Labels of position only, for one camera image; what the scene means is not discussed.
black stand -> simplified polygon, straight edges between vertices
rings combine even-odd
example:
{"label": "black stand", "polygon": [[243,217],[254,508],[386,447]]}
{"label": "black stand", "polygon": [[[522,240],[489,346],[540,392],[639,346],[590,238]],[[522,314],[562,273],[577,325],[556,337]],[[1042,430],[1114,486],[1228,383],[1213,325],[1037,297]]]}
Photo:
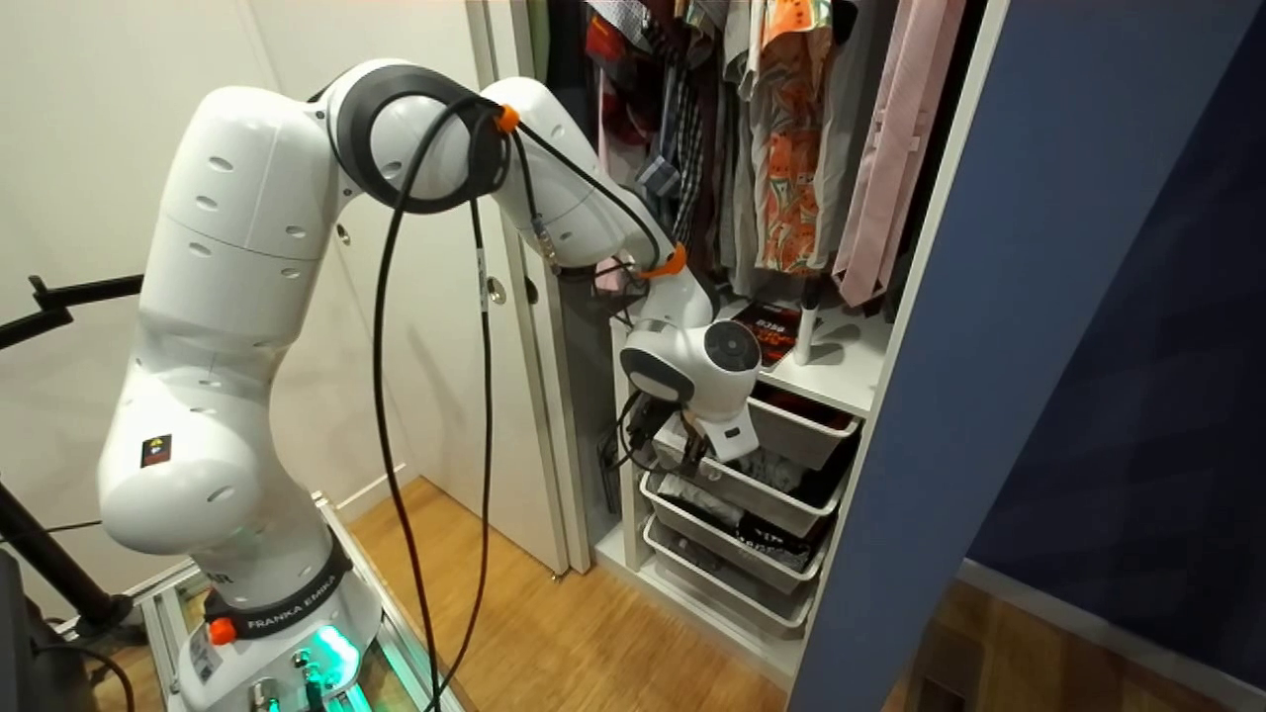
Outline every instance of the black stand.
{"label": "black stand", "polygon": [[82,660],[26,598],[18,563],[0,552],[0,710],[90,712]]}
{"label": "black stand", "polygon": [[[39,314],[0,325],[0,353],[39,331],[53,331],[59,325],[73,325],[73,305],[138,292],[143,277],[135,273],[114,280],[82,280],[69,291],[48,291],[39,277],[34,277],[34,291],[36,291]],[[131,619],[131,603],[102,594],[76,566],[76,557],[59,541],[53,541],[53,536],[34,520],[34,509],[13,500],[3,483],[0,483],[0,540],[10,540],[13,552],[26,554],[48,578],[48,586],[56,586],[81,610],[81,629],[89,636],[102,636]]]}
{"label": "black stand", "polygon": [[73,305],[90,305],[90,302],[121,302],[143,291],[143,277],[114,277],[114,280],[82,280],[82,285],[69,285],[69,291],[48,291],[39,277],[34,277],[34,297],[39,305],[39,314],[20,317],[0,325],[0,353],[13,346],[26,346],[39,331],[53,331],[59,325],[73,325]]}

green light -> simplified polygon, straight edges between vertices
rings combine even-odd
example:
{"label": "green light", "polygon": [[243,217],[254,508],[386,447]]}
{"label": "green light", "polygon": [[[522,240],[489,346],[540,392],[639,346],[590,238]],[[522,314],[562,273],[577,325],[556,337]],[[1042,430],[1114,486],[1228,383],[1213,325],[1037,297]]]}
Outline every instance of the green light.
{"label": "green light", "polygon": [[369,706],[362,686],[349,687],[349,712],[371,712],[371,706]]}
{"label": "green light", "polygon": [[362,672],[362,649],[333,627],[318,629],[303,647],[303,657],[305,657],[309,686],[324,691],[349,687]]}

hanging clothes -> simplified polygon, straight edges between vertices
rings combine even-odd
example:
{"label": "hanging clothes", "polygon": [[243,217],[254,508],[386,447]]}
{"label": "hanging clothes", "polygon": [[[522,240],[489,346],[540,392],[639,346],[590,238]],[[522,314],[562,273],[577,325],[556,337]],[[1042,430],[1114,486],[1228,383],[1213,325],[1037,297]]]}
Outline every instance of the hanging clothes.
{"label": "hanging clothes", "polygon": [[874,93],[887,61],[887,41],[895,32],[895,0],[850,0],[849,32],[837,20],[837,53],[822,87],[822,146],[820,146],[820,229],[812,269],[829,269],[839,233],[849,222],[849,205],[854,193],[854,177],[868,155],[868,131],[874,111]]}
{"label": "hanging clothes", "polygon": [[719,267],[727,273],[727,291],[735,297],[755,292],[755,163],[752,163],[752,87],[755,87],[755,56],[760,24],[752,14],[763,18],[763,0],[735,0],[725,18],[719,41],[719,146],[725,146],[725,185],[719,185]]}
{"label": "hanging clothes", "polygon": [[850,309],[878,302],[892,285],[963,18],[967,0],[900,3],[868,131],[868,155],[830,269],[839,297]]}
{"label": "hanging clothes", "polygon": [[804,273],[816,252],[816,172],[830,0],[763,0],[752,105],[760,269]]}
{"label": "hanging clothes", "polygon": [[719,269],[719,28],[727,0],[590,0],[607,73],[603,131],[647,155],[639,185],[706,285]]}

blue wall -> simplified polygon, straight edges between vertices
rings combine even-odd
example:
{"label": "blue wall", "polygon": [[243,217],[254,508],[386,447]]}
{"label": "blue wall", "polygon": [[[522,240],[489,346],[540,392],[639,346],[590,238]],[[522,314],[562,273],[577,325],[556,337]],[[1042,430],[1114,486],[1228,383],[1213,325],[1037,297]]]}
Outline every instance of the blue wall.
{"label": "blue wall", "polygon": [[874,712],[1257,0],[1012,0],[796,710]]}
{"label": "blue wall", "polygon": [[1266,14],[974,557],[1266,687]]}

closet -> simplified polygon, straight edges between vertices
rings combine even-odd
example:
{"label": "closet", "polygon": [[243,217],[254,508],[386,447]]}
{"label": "closet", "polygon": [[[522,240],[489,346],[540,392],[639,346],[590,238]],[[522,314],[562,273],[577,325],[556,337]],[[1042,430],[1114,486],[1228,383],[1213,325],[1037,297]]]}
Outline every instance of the closet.
{"label": "closet", "polygon": [[[707,18],[718,7],[678,3],[678,20],[697,32],[713,20],[719,93],[693,76],[707,61],[690,53],[669,73],[627,66],[622,53],[680,53],[680,36],[663,28],[647,47],[615,53],[610,32],[631,41],[649,20],[622,18],[631,3],[590,3],[599,143],[622,184],[663,201],[725,314],[755,330],[760,450],[693,458],[680,422],[663,428],[649,450],[618,465],[618,516],[599,532],[599,557],[792,686],[908,330],[901,292],[921,277],[934,193],[959,172],[1004,3],[731,0]],[[649,76],[663,105],[639,95]],[[685,140],[643,123],[685,127]],[[798,321],[812,325],[804,353],[792,347]]]}

